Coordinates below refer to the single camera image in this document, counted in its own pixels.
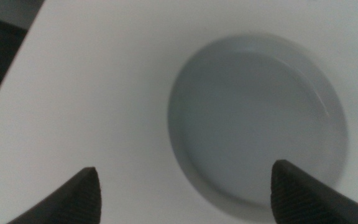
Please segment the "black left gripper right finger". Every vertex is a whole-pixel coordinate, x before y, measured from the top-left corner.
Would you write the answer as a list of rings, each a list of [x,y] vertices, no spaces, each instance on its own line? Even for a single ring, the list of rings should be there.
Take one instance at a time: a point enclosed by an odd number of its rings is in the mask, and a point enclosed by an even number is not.
[[[280,224],[358,224],[358,203],[286,160],[272,167],[270,203]]]

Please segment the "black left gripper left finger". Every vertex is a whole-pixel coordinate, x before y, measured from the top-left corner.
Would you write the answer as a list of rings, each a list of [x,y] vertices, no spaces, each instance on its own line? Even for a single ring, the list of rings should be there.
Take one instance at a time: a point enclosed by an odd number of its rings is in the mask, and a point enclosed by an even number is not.
[[[101,222],[101,187],[95,167],[85,167],[28,211],[15,224]]]

